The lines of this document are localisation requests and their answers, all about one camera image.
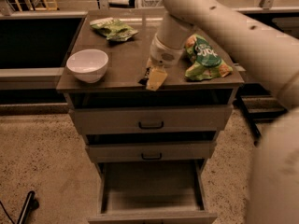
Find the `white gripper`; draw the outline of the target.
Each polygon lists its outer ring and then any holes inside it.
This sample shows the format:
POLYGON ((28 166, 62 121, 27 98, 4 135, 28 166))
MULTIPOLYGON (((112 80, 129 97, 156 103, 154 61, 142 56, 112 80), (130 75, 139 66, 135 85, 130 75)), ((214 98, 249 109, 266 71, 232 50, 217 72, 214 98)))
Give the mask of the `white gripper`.
POLYGON ((171 49, 164 45, 155 35, 149 48, 149 59, 154 65, 149 71, 149 79, 146 89, 157 91, 165 82, 167 73, 162 67, 170 67, 178 64, 184 49, 171 49))

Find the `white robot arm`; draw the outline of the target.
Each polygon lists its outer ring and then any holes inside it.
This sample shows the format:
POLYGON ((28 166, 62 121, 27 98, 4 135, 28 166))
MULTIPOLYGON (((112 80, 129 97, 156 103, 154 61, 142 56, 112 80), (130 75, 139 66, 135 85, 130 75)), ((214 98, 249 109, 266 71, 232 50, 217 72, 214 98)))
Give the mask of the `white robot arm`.
POLYGON ((217 0, 164 0, 150 47, 159 65, 176 64, 193 27, 205 31, 288 109, 255 150, 246 224, 299 224, 299 41, 217 0))

